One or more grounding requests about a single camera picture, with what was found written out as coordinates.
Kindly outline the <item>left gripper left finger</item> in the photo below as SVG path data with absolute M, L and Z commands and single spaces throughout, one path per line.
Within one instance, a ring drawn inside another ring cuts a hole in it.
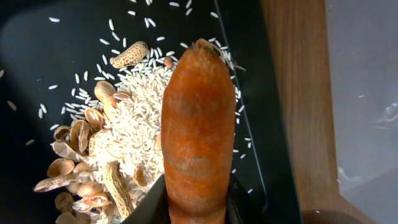
M 122 224 L 170 224 L 169 205 L 162 174 L 137 208 Z

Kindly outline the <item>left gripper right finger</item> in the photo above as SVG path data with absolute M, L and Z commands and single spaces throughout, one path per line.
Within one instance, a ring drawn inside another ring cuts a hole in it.
M 230 173 L 226 221 L 228 224 L 260 224 L 264 217 L 250 201 L 248 193 L 234 174 Z

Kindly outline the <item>pile of rice and shells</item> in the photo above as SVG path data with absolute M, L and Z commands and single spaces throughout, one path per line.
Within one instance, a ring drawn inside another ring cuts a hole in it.
M 137 41 L 104 62 L 119 70 L 120 81 L 103 73 L 93 96 L 80 90 L 84 103 L 63 107 L 72 123 L 53 126 L 58 157 L 34 187 L 60 190 L 57 223 L 121 223 L 164 173 L 162 98 L 177 58 Z

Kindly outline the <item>orange carrot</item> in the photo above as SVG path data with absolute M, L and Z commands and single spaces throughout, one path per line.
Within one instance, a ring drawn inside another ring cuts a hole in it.
M 219 52 L 198 39 L 164 92 L 161 148 L 172 223 L 225 222 L 236 101 Z

